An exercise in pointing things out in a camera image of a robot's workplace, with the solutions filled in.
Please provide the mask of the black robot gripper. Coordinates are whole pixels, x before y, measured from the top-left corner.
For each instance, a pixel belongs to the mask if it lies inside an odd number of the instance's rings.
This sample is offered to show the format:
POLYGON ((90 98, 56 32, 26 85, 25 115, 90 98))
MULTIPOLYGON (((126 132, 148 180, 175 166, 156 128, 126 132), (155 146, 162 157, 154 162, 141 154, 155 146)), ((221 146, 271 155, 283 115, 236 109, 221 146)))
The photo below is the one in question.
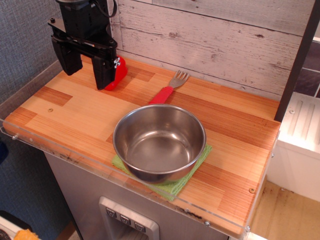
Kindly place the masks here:
POLYGON ((115 80, 118 56, 117 43, 111 36, 112 12, 106 0, 58 0, 62 18, 50 18, 53 49, 64 72, 71 76, 83 67, 81 55, 92 58, 98 90, 115 80))

